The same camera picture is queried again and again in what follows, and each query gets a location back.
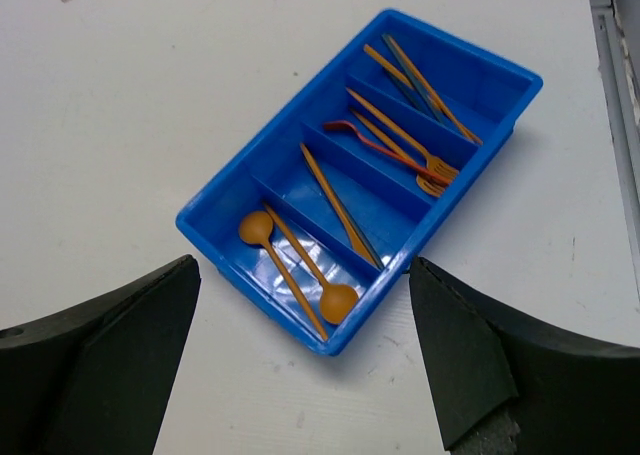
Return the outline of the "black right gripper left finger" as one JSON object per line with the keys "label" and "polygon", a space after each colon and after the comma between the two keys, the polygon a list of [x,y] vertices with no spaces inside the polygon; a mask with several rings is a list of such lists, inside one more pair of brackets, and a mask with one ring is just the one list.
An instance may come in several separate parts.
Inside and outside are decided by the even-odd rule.
{"label": "black right gripper left finger", "polygon": [[151,454],[197,305],[184,255],[1,332],[4,454]]}

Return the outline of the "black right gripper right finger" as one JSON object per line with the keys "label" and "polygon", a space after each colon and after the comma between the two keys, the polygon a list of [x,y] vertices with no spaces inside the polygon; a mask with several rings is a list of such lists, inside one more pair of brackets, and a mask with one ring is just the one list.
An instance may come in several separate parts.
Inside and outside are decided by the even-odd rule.
{"label": "black right gripper right finger", "polygon": [[637,348],[534,318],[422,257],[409,285],[447,452],[638,452]]}

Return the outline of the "orange spoon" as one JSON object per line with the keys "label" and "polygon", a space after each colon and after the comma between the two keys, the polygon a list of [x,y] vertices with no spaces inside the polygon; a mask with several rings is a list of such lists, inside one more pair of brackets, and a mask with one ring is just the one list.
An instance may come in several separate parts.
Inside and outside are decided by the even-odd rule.
{"label": "orange spoon", "polygon": [[299,285],[287,270],[286,266],[276,253],[273,245],[271,244],[271,234],[274,228],[274,221],[272,217],[266,211],[253,211],[246,215],[239,224],[238,234],[241,240],[247,245],[261,246],[264,248],[270,256],[275,267],[282,275],[286,284],[290,288],[294,295],[294,298],[307,315],[314,328],[317,330],[323,341],[328,340],[328,334],[324,328],[322,322],[312,309],[306,296],[301,291]]}
{"label": "orange spoon", "polygon": [[319,309],[322,317],[332,325],[341,324],[359,301],[358,293],[350,285],[330,282],[284,220],[266,202],[263,203],[263,206],[321,285],[322,295],[319,300]]}

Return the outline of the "dark blue plastic knife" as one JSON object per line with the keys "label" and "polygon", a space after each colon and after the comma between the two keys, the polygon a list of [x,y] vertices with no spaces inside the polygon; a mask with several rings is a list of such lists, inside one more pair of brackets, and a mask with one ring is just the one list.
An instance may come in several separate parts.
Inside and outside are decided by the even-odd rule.
{"label": "dark blue plastic knife", "polygon": [[356,224],[355,220],[353,219],[353,217],[351,216],[351,214],[349,212],[346,212],[346,215],[347,215],[347,218],[349,219],[349,222],[351,223],[351,225],[353,226],[354,230],[356,231],[357,235],[359,236],[360,240],[362,241],[363,245],[365,246],[365,248],[367,249],[368,253],[370,254],[371,258],[374,260],[374,264],[376,265],[376,267],[379,270],[383,270],[385,268],[385,265],[382,262],[382,260],[379,257],[379,255],[377,254],[377,252],[375,251],[375,249],[372,246],[372,244],[369,242],[369,240],[366,237],[366,235],[364,234],[364,232],[359,228],[359,226]]}

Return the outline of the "orange plastic knife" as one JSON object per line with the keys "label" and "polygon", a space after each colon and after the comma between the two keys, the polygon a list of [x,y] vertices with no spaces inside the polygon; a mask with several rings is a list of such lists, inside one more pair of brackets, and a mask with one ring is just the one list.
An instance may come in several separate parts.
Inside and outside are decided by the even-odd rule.
{"label": "orange plastic knife", "polygon": [[358,231],[355,228],[354,223],[351,221],[350,217],[347,215],[344,205],[342,204],[341,200],[339,199],[339,197],[336,195],[335,191],[331,187],[328,179],[322,172],[319,164],[316,162],[310,150],[307,148],[307,146],[304,143],[300,144],[300,149],[302,151],[302,154],[305,158],[305,161],[309,169],[311,170],[312,174],[316,178],[318,184],[320,185],[325,196],[329,200],[329,203],[333,207],[334,211],[336,212],[336,215],[338,216],[340,222],[342,223],[344,230],[347,234],[347,237],[349,239],[351,248],[356,253],[358,253],[363,259],[371,263],[374,267],[381,270],[383,268],[383,265],[374,257],[373,252],[367,248],[365,242],[360,237]]}

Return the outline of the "orange fork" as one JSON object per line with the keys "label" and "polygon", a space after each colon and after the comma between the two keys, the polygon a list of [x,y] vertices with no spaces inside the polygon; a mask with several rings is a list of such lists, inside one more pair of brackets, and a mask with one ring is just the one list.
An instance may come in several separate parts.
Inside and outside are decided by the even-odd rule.
{"label": "orange fork", "polygon": [[387,128],[391,129],[396,135],[400,136],[407,143],[409,143],[413,148],[415,148],[425,159],[426,167],[443,176],[445,179],[448,179],[449,182],[452,182],[456,176],[459,174],[459,171],[449,164],[447,164],[441,158],[431,154],[422,144],[416,141],[408,132],[402,129],[399,125],[397,125],[393,120],[391,120],[387,115],[381,112],[378,108],[372,105],[369,101],[364,99],[361,95],[355,92],[351,88],[346,88],[347,92],[353,96],[353,98],[358,101],[364,108],[366,108],[374,117],[376,117],[380,122],[382,122]]}
{"label": "orange fork", "polygon": [[[379,140],[384,142],[384,144],[381,146],[395,152],[396,154],[402,156],[405,159],[414,161],[402,149],[400,149],[399,147],[396,147],[395,142],[391,140],[382,130],[376,127],[371,121],[369,121],[364,115],[362,115],[360,112],[358,112],[354,108],[350,108],[350,112],[361,122],[362,125],[365,126],[365,128],[369,132],[371,132]],[[439,198],[447,188],[447,186],[439,185],[436,182],[432,181],[431,179],[427,179],[418,173],[416,174],[417,174],[418,181],[423,185],[424,191],[436,198]]]}

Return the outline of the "blue divided plastic tray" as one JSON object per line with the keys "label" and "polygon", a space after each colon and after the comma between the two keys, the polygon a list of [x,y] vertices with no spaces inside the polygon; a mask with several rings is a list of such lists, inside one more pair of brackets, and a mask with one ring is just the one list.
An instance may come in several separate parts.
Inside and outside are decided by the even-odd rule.
{"label": "blue divided plastic tray", "polygon": [[[414,108],[369,44],[405,74],[384,40],[389,33],[456,118],[482,141],[463,136]],[[178,229],[235,288],[310,350],[339,354],[391,290],[510,137],[541,90],[535,72],[396,10],[379,13],[179,212]],[[413,170],[347,133],[333,120],[356,122],[364,108],[351,88],[459,174],[439,198]],[[356,253],[309,169],[304,143],[331,187],[385,265]],[[359,302],[344,322],[324,324],[323,341],[268,253],[244,243],[242,219],[266,202],[332,282],[355,288]]]}

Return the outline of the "red-orange plastic fork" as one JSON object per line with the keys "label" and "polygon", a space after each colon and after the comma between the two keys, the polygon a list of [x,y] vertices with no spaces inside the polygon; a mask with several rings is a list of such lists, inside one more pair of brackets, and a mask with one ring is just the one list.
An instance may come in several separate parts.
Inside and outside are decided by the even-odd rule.
{"label": "red-orange plastic fork", "polygon": [[416,173],[424,176],[427,179],[431,179],[432,181],[436,182],[439,185],[442,186],[448,186],[450,184],[450,181],[439,175],[436,172],[433,172],[425,167],[422,167],[420,165],[418,165],[416,162],[412,161],[412,160],[408,160],[403,158],[402,156],[396,154],[395,152],[384,148],[383,146],[374,143],[373,141],[369,140],[368,138],[366,138],[364,135],[362,135],[360,133],[360,131],[356,128],[355,125],[353,125],[351,122],[348,122],[346,120],[338,120],[338,121],[331,121],[331,122],[326,122],[323,124],[323,129],[325,131],[331,131],[331,132],[338,132],[338,131],[345,131],[345,132],[351,132],[353,133],[364,145],[377,150],[378,152],[399,161],[400,163],[403,163],[404,165],[410,167],[411,169],[413,169]]}

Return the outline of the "orange chopstick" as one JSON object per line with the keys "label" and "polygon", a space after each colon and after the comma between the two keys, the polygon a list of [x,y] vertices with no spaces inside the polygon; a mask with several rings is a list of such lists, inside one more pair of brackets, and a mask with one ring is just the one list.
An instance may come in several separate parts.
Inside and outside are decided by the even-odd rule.
{"label": "orange chopstick", "polygon": [[478,145],[482,145],[483,141],[476,136],[471,130],[469,130],[465,125],[463,125],[457,118],[456,116],[453,114],[453,112],[448,108],[448,106],[443,102],[443,100],[441,99],[441,97],[438,95],[438,93],[435,91],[435,89],[430,85],[430,83],[427,81],[427,79],[424,77],[424,75],[418,70],[418,68],[416,67],[416,65],[413,63],[413,65],[415,66],[415,70],[416,73],[418,75],[419,80],[421,81],[421,83],[425,86],[425,88],[427,89],[429,95],[431,96],[432,100],[435,101],[438,105],[438,107],[440,108],[441,112],[443,113],[444,116],[446,116],[458,129],[458,131],[465,136],[468,140],[478,144]]}
{"label": "orange chopstick", "polygon": [[441,112],[430,100],[424,101],[422,97],[418,95],[413,84],[403,72],[396,68],[387,59],[385,59],[369,44],[365,44],[363,49],[367,55],[369,55],[384,69],[392,83],[405,96],[405,98],[414,108],[427,115],[432,115],[439,123],[444,124],[444,116],[441,114]]}

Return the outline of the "dark blue chopstick short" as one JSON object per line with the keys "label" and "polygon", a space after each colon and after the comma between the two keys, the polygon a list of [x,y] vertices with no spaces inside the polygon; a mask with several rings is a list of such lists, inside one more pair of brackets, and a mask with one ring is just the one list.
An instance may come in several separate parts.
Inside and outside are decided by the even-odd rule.
{"label": "dark blue chopstick short", "polygon": [[389,50],[392,52],[392,54],[394,55],[398,63],[401,65],[407,78],[410,80],[414,89],[423,99],[424,103],[429,107],[429,109],[433,113],[436,120],[441,124],[445,124],[443,113],[441,112],[437,103],[432,100],[425,86],[419,80],[415,70],[415,66],[410,61],[408,56],[404,53],[404,51],[401,49],[401,47],[398,45],[398,43],[389,33],[383,33],[382,39],[384,40],[385,44],[387,45]]}

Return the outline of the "aluminium table rail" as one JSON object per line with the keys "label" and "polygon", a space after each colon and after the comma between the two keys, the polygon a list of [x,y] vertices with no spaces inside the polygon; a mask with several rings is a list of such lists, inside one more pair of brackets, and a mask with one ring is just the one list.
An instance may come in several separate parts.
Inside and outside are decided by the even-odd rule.
{"label": "aluminium table rail", "polygon": [[589,0],[634,272],[639,272],[639,94],[616,0]]}

